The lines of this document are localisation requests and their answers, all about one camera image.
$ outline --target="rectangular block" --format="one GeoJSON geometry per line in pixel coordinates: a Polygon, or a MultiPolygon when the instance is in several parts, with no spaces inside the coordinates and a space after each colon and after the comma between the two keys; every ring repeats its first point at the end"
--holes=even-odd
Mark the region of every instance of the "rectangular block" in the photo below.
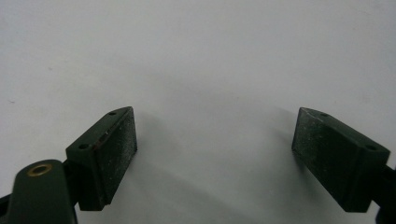
{"type": "Polygon", "coordinates": [[[389,150],[322,112],[300,108],[292,150],[346,212],[366,212],[389,150]]]}
{"type": "Polygon", "coordinates": [[[70,168],[81,183],[81,210],[100,211],[111,203],[136,151],[130,106],[104,115],[66,149],[70,168]]]}

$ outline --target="textured surface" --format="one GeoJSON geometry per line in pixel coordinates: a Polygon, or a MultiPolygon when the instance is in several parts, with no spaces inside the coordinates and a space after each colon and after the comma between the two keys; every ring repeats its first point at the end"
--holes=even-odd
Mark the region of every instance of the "textured surface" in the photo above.
{"type": "Polygon", "coordinates": [[[389,150],[332,116],[301,108],[293,152],[347,212],[366,212],[389,150]]]}
{"type": "Polygon", "coordinates": [[[70,169],[81,183],[81,210],[101,211],[111,203],[136,151],[130,106],[106,113],[66,149],[70,169]]]}
{"type": "Polygon", "coordinates": [[[0,195],[132,105],[139,151],[81,224],[373,224],[374,203],[345,213],[290,146],[305,106],[396,166],[395,12],[394,0],[2,0],[0,195]]]}

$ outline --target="brass insert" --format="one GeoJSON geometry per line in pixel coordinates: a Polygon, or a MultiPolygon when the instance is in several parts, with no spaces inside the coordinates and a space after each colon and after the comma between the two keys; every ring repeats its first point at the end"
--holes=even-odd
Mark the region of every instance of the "brass insert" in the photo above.
{"type": "Polygon", "coordinates": [[[38,164],[37,166],[31,168],[28,172],[27,175],[36,177],[43,175],[50,171],[52,169],[52,165],[49,163],[44,163],[44,164],[38,164]]]}

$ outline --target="mounting hole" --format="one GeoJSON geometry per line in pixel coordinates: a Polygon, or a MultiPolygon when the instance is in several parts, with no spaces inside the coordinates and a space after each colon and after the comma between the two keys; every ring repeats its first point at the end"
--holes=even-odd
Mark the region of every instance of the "mounting hole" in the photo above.
{"type": "Polygon", "coordinates": [[[89,147],[90,145],[88,145],[88,144],[81,144],[81,145],[79,145],[79,149],[84,149],[84,148],[87,148],[87,147],[89,147]]]}
{"type": "Polygon", "coordinates": [[[40,176],[52,169],[52,165],[49,163],[39,164],[27,172],[27,175],[35,177],[40,176]]]}
{"type": "Polygon", "coordinates": [[[376,151],[376,147],[373,147],[373,146],[370,146],[370,145],[367,145],[366,147],[367,147],[368,149],[372,150],[372,151],[376,151]]]}

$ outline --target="white backdrop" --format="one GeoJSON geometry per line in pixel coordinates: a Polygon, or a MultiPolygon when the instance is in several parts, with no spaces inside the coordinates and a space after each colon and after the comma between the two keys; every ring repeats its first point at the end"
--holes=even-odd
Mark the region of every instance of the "white backdrop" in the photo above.
{"type": "Polygon", "coordinates": [[[291,140],[300,106],[393,151],[396,2],[0,2],[0,195],[106,112],[138,153],[88,223],[374,223],[347,214],[291,140]]]}

